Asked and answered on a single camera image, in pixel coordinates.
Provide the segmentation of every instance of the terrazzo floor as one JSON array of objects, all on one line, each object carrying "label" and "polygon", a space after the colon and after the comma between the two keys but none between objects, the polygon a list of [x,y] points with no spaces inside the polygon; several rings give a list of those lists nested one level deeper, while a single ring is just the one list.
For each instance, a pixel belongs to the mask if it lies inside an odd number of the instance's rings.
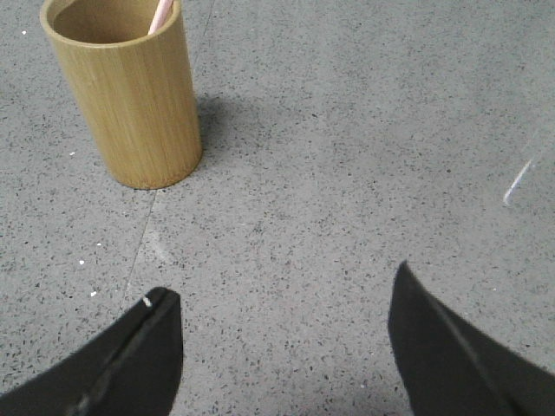
[{"label": "terrazzo floor", "polygon": [[108,175],[41,3],[0,8],[0,391],[162,285],[172,415],[407,415],[404,259],[555,372],[553,1],[185,0],[205,152],[158,191]]}]

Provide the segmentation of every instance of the concrete floor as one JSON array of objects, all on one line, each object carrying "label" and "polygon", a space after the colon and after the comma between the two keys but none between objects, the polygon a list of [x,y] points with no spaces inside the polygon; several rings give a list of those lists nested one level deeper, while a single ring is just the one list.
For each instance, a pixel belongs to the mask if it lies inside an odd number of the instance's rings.
[{"label": "concrete floor", "polygon": [[41,0],[1,5],[0,391],[164,285],[173,415],[409,414],[403,259],[555,371],[553,1],[186,0],[205,154],[151,192],[108,176]]}]

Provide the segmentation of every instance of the pink pen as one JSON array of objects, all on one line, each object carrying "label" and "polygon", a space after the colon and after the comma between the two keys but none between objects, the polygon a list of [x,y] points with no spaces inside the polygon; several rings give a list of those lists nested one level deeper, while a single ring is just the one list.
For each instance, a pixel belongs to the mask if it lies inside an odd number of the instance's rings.
[{"label": "pink pen", "polygon": [[167,12],[170,10],[173,0],[160,0],[156,11],[154,12],[154,18],[152,23],[150,23],[150,29],[148,34],[154,33],[158,30],[166,21]]}]

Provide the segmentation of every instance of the bamboo cup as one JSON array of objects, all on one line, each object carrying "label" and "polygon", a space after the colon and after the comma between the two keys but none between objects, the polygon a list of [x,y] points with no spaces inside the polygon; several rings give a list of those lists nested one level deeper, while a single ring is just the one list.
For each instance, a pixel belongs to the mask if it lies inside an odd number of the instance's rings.
[{"label": "bamboo cup", "polygon": [[180,0],[147,35],[158,0],[46,0],[48,35],[96,145],[124,185],[191,173],[202,146]]}]

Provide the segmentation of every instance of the pencil holder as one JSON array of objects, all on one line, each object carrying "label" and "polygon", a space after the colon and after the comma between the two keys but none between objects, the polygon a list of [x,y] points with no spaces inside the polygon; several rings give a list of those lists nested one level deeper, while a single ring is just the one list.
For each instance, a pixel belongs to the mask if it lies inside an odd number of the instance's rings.
[{"label": "pencil holder", "polygon": [[47,0],[41,24],[112,176],[172,185],[202,145],[179,0],[147,35],[157,0]]}]

